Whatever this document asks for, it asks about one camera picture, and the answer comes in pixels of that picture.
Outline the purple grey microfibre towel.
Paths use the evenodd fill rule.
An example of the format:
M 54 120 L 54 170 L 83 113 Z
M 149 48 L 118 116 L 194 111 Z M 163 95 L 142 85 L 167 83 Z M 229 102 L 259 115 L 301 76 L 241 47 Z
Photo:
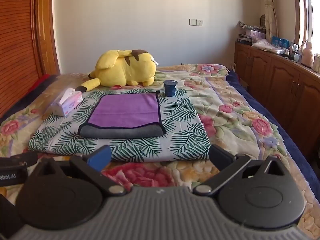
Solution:
M 103 96 L 78 135 L 91 139 L 143 139 L 166 135 L 159 104 L 160 91 Z

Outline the floral bed blanket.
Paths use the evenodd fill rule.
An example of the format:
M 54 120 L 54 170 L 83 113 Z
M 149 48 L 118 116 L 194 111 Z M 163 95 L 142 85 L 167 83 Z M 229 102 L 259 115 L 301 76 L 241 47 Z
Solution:
M 294 177 L 306 202 L 298 226 L 308 236 L 319 237 L 319 192 L 304 167 L 305 158 L 289 145 L 289 137 L 264 107 L 236 87 L 234 73 L 221 65 L 177 65 L 157 70 L 153 90 L 163 88 L 165 80 L 177 81 L 177 95 L 185 92 L 189 100 L 177 98 L 162 116 L 164 127 L 174 133 L 177 150 L 165 150 L 163 139 L 112 140 L 112 163 L 103 173 L 126 187 L 187 186 L 193 188 L 218 173 L 204 158 L 192 159 L 183 150 L 195 152 L 207 137 L 231 154 L 245 153 L 252 159 L 278 157 Z M 67 160 L 72 150 L 91 153 L 97 146 L 92 139 L 77 136 L 78 127 L 104 95 L 134 93 L 141 86 L 98 87 L 84 94 L 75 113 L 65 118 L 52 115 L 50 104 L 66 88 L 86 81 L 85 74 L 59 76 L 37 98 L 1 121 L 1 156 L 10 157 L 29 149 L 40 150 L 41 157 Z

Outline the palm leaf print cloth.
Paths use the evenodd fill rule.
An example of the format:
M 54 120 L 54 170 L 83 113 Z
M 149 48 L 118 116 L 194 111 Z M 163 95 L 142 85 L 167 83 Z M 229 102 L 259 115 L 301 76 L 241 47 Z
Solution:
M 65 117 L 51 114 L 29 141 L 33 151 L 91 154 L 109 146 L 127 162 L 206 160 L 210 142 L 187 92 L 96 90 Z

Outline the pink white tissue box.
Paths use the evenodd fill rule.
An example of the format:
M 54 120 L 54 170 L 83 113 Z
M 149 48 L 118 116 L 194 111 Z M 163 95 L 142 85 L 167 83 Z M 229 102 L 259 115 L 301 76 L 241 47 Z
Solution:
M 50 104 L 46 113 L 66 117 L 83 101 L 82 92 L 67 88 Z

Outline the dark blue ribbed cup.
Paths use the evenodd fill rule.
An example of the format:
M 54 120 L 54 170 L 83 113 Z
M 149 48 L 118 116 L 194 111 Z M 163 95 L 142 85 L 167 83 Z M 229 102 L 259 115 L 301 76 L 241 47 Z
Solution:
M 163 84 L 164 84 L 165 96 L 167 96 L 167 97 L 175 96 L 177 81 L 175 81 L 175 80 L 165 80 L 163 82 Z

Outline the brown wooden cabinet row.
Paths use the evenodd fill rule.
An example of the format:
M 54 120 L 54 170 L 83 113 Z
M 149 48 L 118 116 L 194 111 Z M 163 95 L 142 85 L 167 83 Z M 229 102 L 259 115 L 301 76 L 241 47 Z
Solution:
M 235 72 L 305 157 L 319 149 L 319 75 L 281 56 L 236 43 Z

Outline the yellow Pikachu plush toy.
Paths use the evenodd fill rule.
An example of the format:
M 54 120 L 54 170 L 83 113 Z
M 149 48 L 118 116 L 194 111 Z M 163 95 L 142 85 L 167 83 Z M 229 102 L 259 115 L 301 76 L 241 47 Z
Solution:
M 148 87 L 155 81 L 159 63 L 145 50 L 109 50 L 99 57 L 89 80 L 75 90 L 88 92 L 99 86 Z

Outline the wooden slatted headboard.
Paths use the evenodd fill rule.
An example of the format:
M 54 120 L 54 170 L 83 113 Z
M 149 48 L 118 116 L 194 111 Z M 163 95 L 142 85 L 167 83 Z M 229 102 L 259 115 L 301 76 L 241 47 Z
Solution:
M 1 115 L 46 74 L 60 74 L 53 0 L 1 0 Z

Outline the plastic bag on cabinet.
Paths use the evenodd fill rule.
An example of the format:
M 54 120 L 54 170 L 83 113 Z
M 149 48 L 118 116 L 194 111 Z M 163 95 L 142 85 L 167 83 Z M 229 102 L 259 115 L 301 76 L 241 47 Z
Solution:
M 257 42 L 252 44 L 252 47 L 259 50 L 266 51 L 266 52 L 274 53 L 277 55 L 280 55 L 284 52 L 282 49 L 278 49 L 272 44 L 270 44 L 266 39 L 258 40 Z

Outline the stacked boxes on cabinet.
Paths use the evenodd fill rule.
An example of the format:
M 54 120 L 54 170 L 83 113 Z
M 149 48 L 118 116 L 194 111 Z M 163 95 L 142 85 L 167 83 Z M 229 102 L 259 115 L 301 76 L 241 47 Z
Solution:
M 240 28 L 240 33 L 236 41 L 240 44 L 251 46 L 266 38 L 265 27 L 263 26 L 247 25 L 241 21 L 239 21 L 238 26 Z

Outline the blue box on cabinet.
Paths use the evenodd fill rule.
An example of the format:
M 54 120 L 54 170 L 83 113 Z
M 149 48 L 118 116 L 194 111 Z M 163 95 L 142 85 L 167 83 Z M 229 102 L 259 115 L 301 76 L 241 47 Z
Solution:
M 289 49 L 291 42 L 284 38 L 279 38 L 277 36 L 272 36 L 271 44 L 274 47 L 281 47 L 284 49 Z

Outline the cream bottle on cabinet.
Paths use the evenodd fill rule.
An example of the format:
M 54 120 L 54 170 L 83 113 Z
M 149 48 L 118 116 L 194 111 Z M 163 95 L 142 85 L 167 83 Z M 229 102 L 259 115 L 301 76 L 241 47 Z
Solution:
M 313 67 L 313 52 L 312 52 L 312 43 L 309 41 L 304 41 L 301 46 L 302 50 L 302 59 L 301 64 L 312 68 Z

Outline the floral beige curtain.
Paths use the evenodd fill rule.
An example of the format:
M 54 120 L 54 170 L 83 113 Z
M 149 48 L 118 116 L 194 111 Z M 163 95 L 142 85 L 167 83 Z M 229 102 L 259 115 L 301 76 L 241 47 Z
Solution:
M 276 0 L 264 0 L 266 39 L 271 42 L 272 37 L 278 36 L 276 16 Z

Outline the white wall socket plate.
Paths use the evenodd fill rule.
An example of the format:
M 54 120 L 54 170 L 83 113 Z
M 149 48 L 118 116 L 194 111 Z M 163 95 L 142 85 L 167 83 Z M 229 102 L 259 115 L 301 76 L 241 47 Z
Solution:
M 202 27 L 203 26 L 203 20 L 190 19 L 189 20 L 189 25 Z

